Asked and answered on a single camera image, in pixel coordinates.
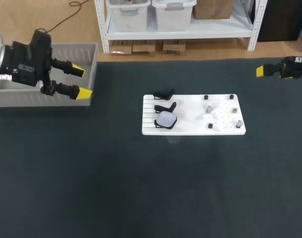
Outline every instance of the cardboard box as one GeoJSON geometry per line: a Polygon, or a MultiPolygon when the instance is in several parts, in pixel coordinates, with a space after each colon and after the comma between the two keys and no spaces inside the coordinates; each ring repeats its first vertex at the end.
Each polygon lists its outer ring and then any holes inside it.
{"type": "Polygon", "coordinates": [[[131,55],[133,41],[110,41],[110,54],[114,55],[131,55]]]}
{"type": "Polygon", "coordinates": [[[134,40],[132,53],[134,55],[154,56],[156,51],[155,40],[134,40]]]}
{"type": "Polygon", "coordinates": [[[194,7],[194,18],[229,19],[232,14],[233,0],[197,0],[194,7]]]}
{"type": "Polygon", "coordinates": [[[181,55],[186,50],[186,40],[165,40],[163,53],[181,55]]]}

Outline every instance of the white board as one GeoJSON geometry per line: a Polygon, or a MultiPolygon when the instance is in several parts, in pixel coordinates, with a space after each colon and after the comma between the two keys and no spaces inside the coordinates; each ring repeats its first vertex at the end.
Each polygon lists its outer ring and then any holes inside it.
{"type": "Polygon", "coordinates": [[[143,97],[143,135],[244,135],[245,124],[242,117],[238,97],[230,99],[230,94],[208,95],[173,95],[169,101],[154,99],[153,95],[143,97]],[[159,114],[155,113],[154,106],[160,105],[169,108],[173,102],[177,106],[173,112],[177,116],[177,122],[173,129],[156,128],[154,120],[159,114]],[[210,114],[206,113],[208,106],[214,109],[210,114]],[[243,126],[237,128],[237,122],[241,120],[243,126]]]}

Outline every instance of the cable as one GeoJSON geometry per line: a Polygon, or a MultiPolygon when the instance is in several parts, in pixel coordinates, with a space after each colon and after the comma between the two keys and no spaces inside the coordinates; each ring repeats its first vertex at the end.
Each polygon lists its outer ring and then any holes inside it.
{"type": "Polygon", "coordinates": [[[81,10],[81,6],[83,4],[85,4],[86,2],[88,2],[89,0],[86,0],[86,1],[83,1],[83,2],[78,2],[78,1],[71,1],[69,3],[69,6],[79,6],[78,10],[73,13],[72,15],[70,15],[69,17],[65,18],[64,20],[62,20],[61,22],[59,22],[56,26],[54,26],[52,29],[50,30],[46,30],[45,28],[38,28],[38,30],[41,30],[41,31],[44,31],[45,33],[49,33],[51,32],[52,30],[54,30],[56,27],[58,27],[59,25],[61,25],[63,22],[67,21],[68,19],[72,18],[73,16],[75,16],[77,13],[80,12],[81,10]]]}

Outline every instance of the black cabinet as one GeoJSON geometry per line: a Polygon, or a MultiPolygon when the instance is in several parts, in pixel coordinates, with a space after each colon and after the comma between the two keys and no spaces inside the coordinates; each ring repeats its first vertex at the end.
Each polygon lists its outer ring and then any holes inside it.
{"type": "Polygon", "coordinates": [[[258,41],[295,41],[302,29],[302,0],[268,0],[258,41]]]}

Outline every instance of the plastic container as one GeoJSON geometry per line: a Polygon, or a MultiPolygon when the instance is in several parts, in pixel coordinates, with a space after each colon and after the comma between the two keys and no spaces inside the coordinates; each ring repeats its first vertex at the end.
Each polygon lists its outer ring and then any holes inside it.
{"type": "Polygon", "coordinates": [[[151,0],[107,0],[119,32],[146,31],[150,4],[151,0]]]}
{"type": "Polygon", "coordinates": [[[152,0],[158,31],[186,31],[190,27],[192,7],[196,4],[197,0],[152,0]]]}
{"type": "MultiPolygon", "coordinates": [[[[86,73],[81,78],[52,68],[51,80],[92,90],[96,75],[98,43],[56,43],[52,44],[52,47],[53,58],[69,60],[85,69],[86,73]]],[[[0,107],[89,106],[90,101],[91,99],[72,100],[69,96],[58,93],[49,96],[40,92],[39,85],[31,87],[0,80],[0,107]]]]}

